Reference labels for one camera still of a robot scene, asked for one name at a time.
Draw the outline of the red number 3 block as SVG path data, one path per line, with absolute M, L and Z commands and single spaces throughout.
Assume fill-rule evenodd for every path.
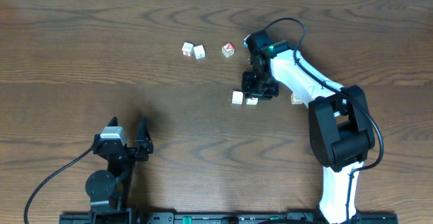
M 193 55 L 193 47 L 194 45 L 192 43 L 184 42 L 182 46 L 182 54 L 187 57 L 191 57 Z

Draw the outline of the plain drawing wooden block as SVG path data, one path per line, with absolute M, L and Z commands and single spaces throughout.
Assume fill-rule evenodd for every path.
M 300 105 L 300 104 L 303 104 L 303 101 L 295 94 L 295 93 L 293 93 L 292 95 L 291 95 L 291 102 L 292 102 L 292 104 L 294 104 L 294 105 Z

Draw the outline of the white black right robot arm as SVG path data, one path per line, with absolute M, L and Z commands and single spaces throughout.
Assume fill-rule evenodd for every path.
M 322 75 L 288 41 L 244 39 L 252 72 L 242 79 L 244 97 L 272 98 L 280 83 L 309 110 L 310 145 L 323 167 L 319 212 L 326 223 L 354 223 L 357 179 L 376 140 L 383 140 L 369 115 L 363 90 Z

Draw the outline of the red picture wooden block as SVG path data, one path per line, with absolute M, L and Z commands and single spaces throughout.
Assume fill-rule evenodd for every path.
M 256 105 L 257 103 L 258 103 L 258 99 L 255 97 L 251 97 L 246 100 L 247 105 Z

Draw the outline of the blue letter T block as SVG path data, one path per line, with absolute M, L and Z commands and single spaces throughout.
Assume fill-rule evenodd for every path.
M 201 59 L 206 56 L 206 51 L 203 45 L 198 45 L 193 48 L 193 53 L 196 59 Z

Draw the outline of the blue letter X block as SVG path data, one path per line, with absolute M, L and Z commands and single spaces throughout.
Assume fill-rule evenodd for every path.
M 244 38 L 244 47 L 245 48 L 248 48 L 247 41 L 248 41 L 249 37 L 250 37 L 250 35 L 248 35 L 247 37 Z

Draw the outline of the green letter Z block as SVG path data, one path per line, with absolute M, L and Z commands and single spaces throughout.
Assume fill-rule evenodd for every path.
M 242 105 L 244 95 L 241 91 L 233 91 L 231 103 Z

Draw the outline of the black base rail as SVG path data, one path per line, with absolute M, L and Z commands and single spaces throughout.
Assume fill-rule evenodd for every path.
M 255 224 L 325 223 L 317 210 L 293 210 L 287 213 L 175 213 L 128 210 L 114 214 L 70 212 L 60 215 L 59 224 L 141 223 L 141 224 Z

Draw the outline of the red letter A block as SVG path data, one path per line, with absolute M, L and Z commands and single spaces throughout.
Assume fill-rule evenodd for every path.
M 228 58 L 235 53 L 235 47 L 232 43 L 228 42 L 222 46 L 223 55 Z

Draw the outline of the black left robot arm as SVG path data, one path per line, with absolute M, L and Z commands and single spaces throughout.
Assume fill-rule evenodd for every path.
M 147 161 L 154 146 L 148 131 L 147 118 L 139 123 L 137 147 L 127 145 L 124 129 L 113 117 L 103 131 L 94 135 L 91 151 L 107 161 L 106 170 L 92 173 L 85 190 L 90 197 L 91 224 L 142 223 L 145 218 L 135 208 L 127 206 L 133 170 L 137 161 Z

